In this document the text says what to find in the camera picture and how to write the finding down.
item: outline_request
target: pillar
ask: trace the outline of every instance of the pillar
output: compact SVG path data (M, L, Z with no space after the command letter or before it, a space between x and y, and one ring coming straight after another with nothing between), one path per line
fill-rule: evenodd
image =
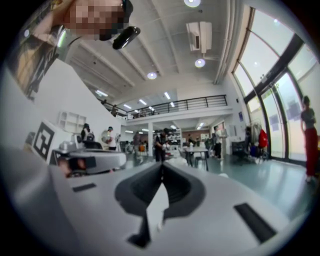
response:
M154 124L152 122L148 123L148 156L153 157L153 148L154 148Z

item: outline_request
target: red pants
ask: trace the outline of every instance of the red pants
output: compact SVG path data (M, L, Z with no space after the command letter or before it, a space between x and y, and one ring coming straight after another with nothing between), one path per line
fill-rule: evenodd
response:
M318 161L318 135L316 128L306 129L305 132L306 175L314 176Z

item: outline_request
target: woman in red pants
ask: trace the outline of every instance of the woman in red pants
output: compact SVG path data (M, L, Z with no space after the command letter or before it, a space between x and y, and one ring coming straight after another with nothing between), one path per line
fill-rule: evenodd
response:
M311 181L311 177L315 175L316 171L316 164L318 160L318 134L315 128L315 112L310 108L309 97L304 96L302 103L303 111L301 112L301 129L305 137L306 182L309 183Z

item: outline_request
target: table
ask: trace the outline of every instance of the table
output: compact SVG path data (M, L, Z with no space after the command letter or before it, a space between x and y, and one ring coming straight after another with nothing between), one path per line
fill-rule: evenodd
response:
M189 147L186 147L184 148L184 151L186 153L186 160L188 161L188 163L190 162L190 165L193 167L193 164L192 164L192 161L191 161L191 153L200 153L200 156L201 156L201 153L204 152L208 152L208 149L206 149L205 147L199 147L199 146L195 146L193 147L192 149L190 149ZM208 161L207 161L207 156L206 154L204 154L204 159L205 159L205 165L206 165L206 171L208 172L209 169L208 169Z

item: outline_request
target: red object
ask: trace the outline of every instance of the red object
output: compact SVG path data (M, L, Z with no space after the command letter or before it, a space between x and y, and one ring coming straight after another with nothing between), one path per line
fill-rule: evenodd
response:
M306 152L306 175L314 176L318 161L318 135L316 128L306 129L305 152Z
M268 136L266 132L261 129L259 134L259 148L265 148L268 146Z

